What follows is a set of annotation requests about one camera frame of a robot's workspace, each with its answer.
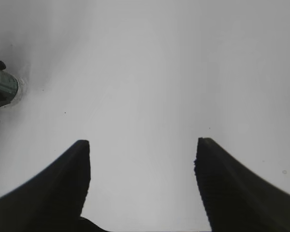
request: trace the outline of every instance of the white floor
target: white floor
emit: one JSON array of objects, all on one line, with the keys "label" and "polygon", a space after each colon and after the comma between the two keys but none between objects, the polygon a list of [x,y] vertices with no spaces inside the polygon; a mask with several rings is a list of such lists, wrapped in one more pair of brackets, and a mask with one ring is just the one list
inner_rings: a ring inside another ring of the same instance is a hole
[{"label": "white floor", "polygon": [[198,137],[290,193],[290,0],[0,0],[0,59],[0,196],[88,139],[85,217],[209,231]]}]

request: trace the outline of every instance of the white surface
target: white surface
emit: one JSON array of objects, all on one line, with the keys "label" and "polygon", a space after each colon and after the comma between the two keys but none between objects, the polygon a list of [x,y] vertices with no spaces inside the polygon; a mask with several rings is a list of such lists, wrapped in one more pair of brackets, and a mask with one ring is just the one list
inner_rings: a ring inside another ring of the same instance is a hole
[{"label": "white surface", "polygon": [[0,196],[88,139],[85,217],[209,231],[198,137],[290,193],[288,0],[0,0],[0,58],[29,82],[0,109]]}]

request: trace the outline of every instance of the white background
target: white background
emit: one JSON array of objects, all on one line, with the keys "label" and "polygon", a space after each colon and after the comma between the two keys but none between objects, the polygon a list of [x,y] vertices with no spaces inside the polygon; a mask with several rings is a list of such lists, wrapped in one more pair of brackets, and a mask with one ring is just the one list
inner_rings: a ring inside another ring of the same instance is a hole
[{"label": "white background", "polygon": [[28,82],[0,109],[0,196],[87,139],[83,216],[209,231],[198,137],[290,193],[290,0],[0,0],[0,59]]}]

